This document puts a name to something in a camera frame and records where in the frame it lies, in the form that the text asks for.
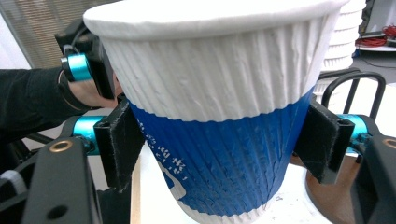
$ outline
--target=white table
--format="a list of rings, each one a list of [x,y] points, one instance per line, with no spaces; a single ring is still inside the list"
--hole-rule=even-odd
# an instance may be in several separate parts
[[[363,79],[357,91],[351,114],[369,115],[376,83]],[[329,108],[341,113],[343,99]],[[396,137],[396,87],[387,86],[376,123],[382,134]],[[270,201],[267,213],[255,222],[261,223],[331,223],[311,203],[305,186],[305,168],[290,164],[279,192]],[[144,145],[133,173],[131,223],[195,224],[177,205],[163,179],[149,147]]]

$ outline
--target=stacked paper cups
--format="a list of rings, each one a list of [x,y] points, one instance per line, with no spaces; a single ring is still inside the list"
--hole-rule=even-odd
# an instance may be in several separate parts
[[[200,223],[265,211],[347,0],[265,2],[121,1],[84,14],[164,181]]]
[[[355,41],[359,38],[359,25],[362,22],[361,14],[365,7],[365,0],[350,0],[341,8],[330,46],[321,67],[322,72],[343,70],[352,65],[352,55],[356,50]],[[329,78],[318,81],[314,89],[318,102],[321,102],[323,92],[334,80],[335,78]],[[342,94],[348,91],[348,88],[348,85],[337,88],[332,94],[329,105],[336,104]]]

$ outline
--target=white wall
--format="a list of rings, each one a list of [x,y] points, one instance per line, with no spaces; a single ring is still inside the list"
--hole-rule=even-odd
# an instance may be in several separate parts
[[[31,68],[0,14],[0,69]]]

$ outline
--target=person's hand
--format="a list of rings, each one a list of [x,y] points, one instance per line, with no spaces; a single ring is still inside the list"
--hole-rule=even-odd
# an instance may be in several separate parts
[[[108,100],[99,95],[93,79],[87,81],[69,82],[70,91],[79,99],[84,105],[88,106],[101,106],[114,108],[117,106],[117,96],[122,93],[122,88],[117,80],[116,75],[113,75],[114,82],[114,100]]]

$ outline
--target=paper cup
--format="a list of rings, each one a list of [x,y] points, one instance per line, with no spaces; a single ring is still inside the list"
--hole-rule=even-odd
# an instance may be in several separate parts
[[[124,1],[84,14],[190,217],[264,212],[345,2]]]

